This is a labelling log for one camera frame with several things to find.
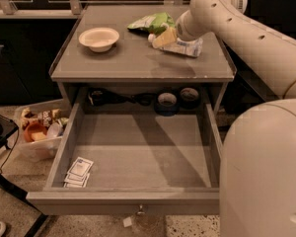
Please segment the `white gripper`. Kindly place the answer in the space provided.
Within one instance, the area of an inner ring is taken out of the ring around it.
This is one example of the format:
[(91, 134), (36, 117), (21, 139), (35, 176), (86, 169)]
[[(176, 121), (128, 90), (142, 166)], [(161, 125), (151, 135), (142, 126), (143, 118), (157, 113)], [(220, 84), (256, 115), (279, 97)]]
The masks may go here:
[(207, 30), (197, 22), (190, 10), (181, 14), (176, 21), (176, 28), (169, 27), (152, 41), (154, 48), (173, 43), (177, 37), (184, 41), (197, 40), (207, 33)]

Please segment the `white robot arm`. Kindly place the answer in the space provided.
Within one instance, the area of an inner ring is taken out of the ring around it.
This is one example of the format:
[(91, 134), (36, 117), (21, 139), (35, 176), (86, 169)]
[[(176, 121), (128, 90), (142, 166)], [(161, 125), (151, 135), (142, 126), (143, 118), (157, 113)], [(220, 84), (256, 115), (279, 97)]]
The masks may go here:
[(220, 156), (221, 237), (296, 237), (296, 39), (244, 13), (247, 0), (190, 0), (156, 48), (207, 33), (222, 39), (265, 91), (226, 133)]

